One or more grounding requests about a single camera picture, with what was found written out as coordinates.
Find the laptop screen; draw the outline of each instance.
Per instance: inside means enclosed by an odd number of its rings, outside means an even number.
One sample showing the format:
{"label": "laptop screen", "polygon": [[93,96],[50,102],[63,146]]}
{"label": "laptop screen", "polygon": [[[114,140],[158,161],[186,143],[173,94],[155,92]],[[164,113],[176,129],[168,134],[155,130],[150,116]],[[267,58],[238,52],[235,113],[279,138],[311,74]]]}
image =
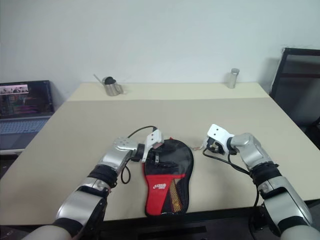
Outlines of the laptop screen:
{"label": "laptop screen", "polygon": [[0,83],[0,110],[1,119],[52,115],[50,82]]}

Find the robotic hand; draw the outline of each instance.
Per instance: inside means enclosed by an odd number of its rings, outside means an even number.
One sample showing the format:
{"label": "robotic hand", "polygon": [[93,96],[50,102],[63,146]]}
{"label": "robotic hand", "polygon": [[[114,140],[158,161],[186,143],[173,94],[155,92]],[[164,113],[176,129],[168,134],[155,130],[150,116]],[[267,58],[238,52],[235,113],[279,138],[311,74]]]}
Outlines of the robotic hand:
{"label": "robotic hand", "polygon": [[213,124],[207,137],[206,149],[211,152],[240,154],[264,200],[262,209],[274,234],[281,240],[320,240],[307,205],[252,134],[233,135]]}
{"label": "robotic hand", "polygon": [[136,143],[129,137],[119,137],[114,141],[88,177],[61,205],[53,224],[37,228],[24,240],[71,240],[83,235],[90,238],[104,219],[107,197],[117,185],[117,177],[127,162],[141,159],[144,162],[149,150],[164,142],[158,129],[147,136],[144,144]]}

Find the laptop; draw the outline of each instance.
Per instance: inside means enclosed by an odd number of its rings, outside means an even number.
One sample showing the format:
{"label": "laptop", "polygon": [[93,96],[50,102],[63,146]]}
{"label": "laptop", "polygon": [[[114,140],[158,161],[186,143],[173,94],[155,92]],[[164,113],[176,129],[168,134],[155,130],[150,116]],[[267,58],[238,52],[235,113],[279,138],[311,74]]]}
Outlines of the laptop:
{"label": "laptop", "polygon": [[0,150],[25,149],[53,113],[50,81],[0,83]]}

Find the laptop keyboard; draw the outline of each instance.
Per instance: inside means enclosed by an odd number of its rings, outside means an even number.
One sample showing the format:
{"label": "laptop keyboard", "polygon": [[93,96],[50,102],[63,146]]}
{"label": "laptop keyboard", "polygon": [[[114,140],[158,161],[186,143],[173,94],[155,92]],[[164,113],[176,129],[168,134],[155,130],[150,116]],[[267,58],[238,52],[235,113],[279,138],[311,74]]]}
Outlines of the laptop keyboard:
{"label": "laptop keyboard", "polygon": [[8,121],[0,123],[1,134],[37,133],[48,120]]}

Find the floor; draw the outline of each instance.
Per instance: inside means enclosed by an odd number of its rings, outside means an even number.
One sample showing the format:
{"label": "floor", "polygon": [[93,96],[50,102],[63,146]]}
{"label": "floor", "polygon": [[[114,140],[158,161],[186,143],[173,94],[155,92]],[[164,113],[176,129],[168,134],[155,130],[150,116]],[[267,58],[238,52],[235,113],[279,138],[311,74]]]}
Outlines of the floor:
{"label": "floor", "polygon": [[[2,178],[17,156],[0,161]],[[320,231],[320,204],[310,209],[313,226]],[[0,226],[0,240],[21,240],[28,233],[8,226]],[[255,233],[257,240],[277,240],[268,227]],[[108,230],[101,233],[101,239],[108,240],[251,240],[247,217],[230,217],[184,224],[168,224],[157,227]]]}

